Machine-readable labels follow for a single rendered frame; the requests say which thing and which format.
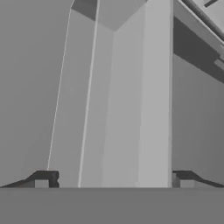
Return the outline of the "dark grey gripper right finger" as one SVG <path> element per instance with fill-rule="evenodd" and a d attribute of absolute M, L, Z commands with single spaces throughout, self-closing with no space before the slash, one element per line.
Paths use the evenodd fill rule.
<path fill-rule="evenodd" d="M 224 188 L 223 184 L 204 179 L 193 171 L 173 171 L 173 188 Z"/>

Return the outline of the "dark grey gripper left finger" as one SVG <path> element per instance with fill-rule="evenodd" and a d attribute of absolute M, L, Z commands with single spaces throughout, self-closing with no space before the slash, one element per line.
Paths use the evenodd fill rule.
<path fill-rule="evenodd" d="M 47 180 L 49 188 L 59 188 L 60 187 L 59 177 L 60 173 L 58 171 L 35 171 L 28 178 L 21 179 L 8 185 L 3 185 L 3 188 L 11 188 L 11 187 L 32 188 L 35 186 L 36 180 Z"/>

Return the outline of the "pale grey fridge door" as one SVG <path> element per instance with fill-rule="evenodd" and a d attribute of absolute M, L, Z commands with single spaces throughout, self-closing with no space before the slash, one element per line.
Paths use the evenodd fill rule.
<path fill-rule="evenodd" d="M 73 0 L 48 167 L 63 187 L 172 184 L 173 0 Z"/>

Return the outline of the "grey cupboard front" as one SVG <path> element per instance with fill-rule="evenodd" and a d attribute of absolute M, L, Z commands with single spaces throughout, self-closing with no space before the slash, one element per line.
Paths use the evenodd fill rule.
<path fill-rule="evenodd" d="M 172 168 L 224 185 L 224 84 L 173 57 Z"/>

